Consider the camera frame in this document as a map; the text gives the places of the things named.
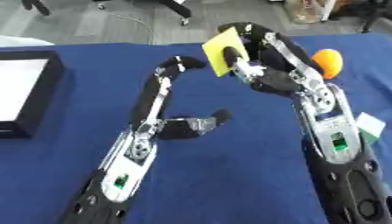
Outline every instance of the yellow sponge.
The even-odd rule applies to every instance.
[[[234,27],[227,29],[203,45],[203,50],[218,77],[221,77],[231,70],[223,58],[223,49],[227,46],[235,48],[246,61],[249,61],[247,50],[245,49],[237,30]]]

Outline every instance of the robotic arm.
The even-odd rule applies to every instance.
[[[252,66],[227,47],[223,55],[232,74],[256,91],[293,100],[304,133],[304,157],[329,222],[392,223],[391,193],[344,92],[325,83],[319,65],[287,37],[252,23],[224,24],[220,31],[232,26],[250,41],[250,58],[259,62]]]
[[[172,83],[186,70],[204,65],[191,57],[176,56],[157,67],[144,84],[130,115],[129,127],[119,135],[101,165],[76,193],[60,224],[121,223],[156,157],[156,137],[200,137],[230,118],[226,110],[207,118],[162,118]]]

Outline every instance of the cable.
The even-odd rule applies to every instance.
[[[149,45],[152,44],[152,35],[153,35],[152,29],[151,29],[145,22],[143,22],[142,20],[139,20],[139,19],[137,19],[137,18],[125,17],[125,16],[118,15],[118,14],[115,14],[115,13],[112,13],[112,12],[108,12],[108,11],[106,11],[106,13],[108,13],[108,14],[109,14],[110,16],[112,16],[112,17],[132,20],[132,21],[138,22],[139,24],[143,25],[143,26],[148,30],[148,32],[149,32],[149,38],[148,38],[148,40],[147,40],[147,44],[149,44]]]

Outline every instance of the floor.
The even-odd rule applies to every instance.
[[[355,33],[361,27],[356,18],[322,24],[293,24],[281,3],[266,0],[188,0],[193,18],[179,25],[179,16],[150,0],[113,0],[98,10],[90,0],[43,0],[52,15],[27,11],[19,0],[1,0],[0,35],[44,39],[55,44],[97,42],[187,43],[204,42],[218,25],[253,21],[286,35]],[[374,32],[392,33],[392,23],[378,21]]]

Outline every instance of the blue table cover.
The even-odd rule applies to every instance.
[[[392,40],[381,34],[295,37],[309,54],[333,48],[344,69],[333,82],[354,114],[387,123],[374,149],[392,184]],[[200,44],[59,45],[68,68],[33,139],[0,140],[0,223],[51,224],[97,168],[144,81],[173,55],[207,60]],[[211,67],[184,73],[167,116],[234,119],[193,140],[159,141],[158,154],[124,223],[321,224],[326,218],[301,151],[291,102],[251,91]]]

